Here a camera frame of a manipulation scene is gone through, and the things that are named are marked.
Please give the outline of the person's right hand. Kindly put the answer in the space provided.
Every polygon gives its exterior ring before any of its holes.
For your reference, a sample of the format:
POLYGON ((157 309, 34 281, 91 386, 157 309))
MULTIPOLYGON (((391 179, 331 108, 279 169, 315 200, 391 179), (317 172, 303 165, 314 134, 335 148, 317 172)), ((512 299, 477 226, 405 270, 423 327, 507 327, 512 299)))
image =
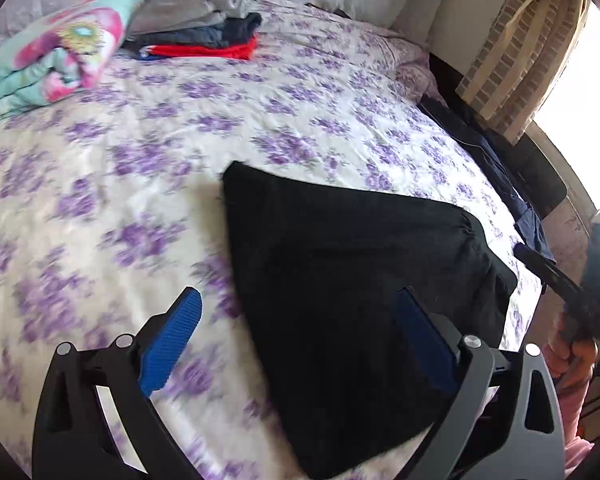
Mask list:
POLYGON ((598 344, 591 336, 579 335, 579 330, 571 316, 560 312, 542 349, 558 394, 578 390, 600 377, 598 344))

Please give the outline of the pink sleeved right forearm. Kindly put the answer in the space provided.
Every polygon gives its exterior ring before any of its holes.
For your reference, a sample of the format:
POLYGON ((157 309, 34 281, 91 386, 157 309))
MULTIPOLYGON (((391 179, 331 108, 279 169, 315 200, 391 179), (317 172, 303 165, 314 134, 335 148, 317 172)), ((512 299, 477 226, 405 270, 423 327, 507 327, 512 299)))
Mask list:
POLYGON ((594 443, 578 436, 583 403, 588 394, 592 374, 558 393, 562 429, 565 440, 565 477, 568 478, 594 448, 594 443))

